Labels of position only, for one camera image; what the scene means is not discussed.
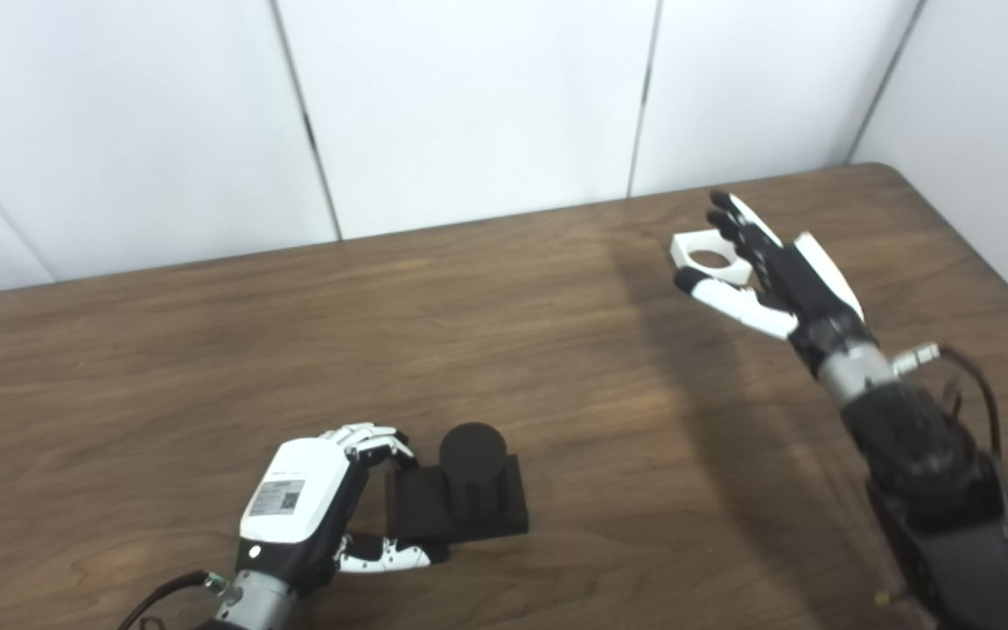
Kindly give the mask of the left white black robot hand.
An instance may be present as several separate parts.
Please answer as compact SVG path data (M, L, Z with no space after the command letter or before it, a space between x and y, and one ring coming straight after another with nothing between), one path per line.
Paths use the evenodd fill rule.
M303 597L340 573L384 573L444 564L444 543L412 542L349 529L369 472L384 462L417 469L395 427L350 423L277 447L239 526L236 570L279 579Z

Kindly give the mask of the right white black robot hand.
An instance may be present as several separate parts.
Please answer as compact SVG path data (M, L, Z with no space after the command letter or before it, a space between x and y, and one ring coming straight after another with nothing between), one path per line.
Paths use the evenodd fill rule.
M684 266L673 276L680 291L742 326L787 340L811 374L832 354L876 344L851 285L811 233L784 242L730 192L712 190L710 202L705 218L751 264L759 287Z

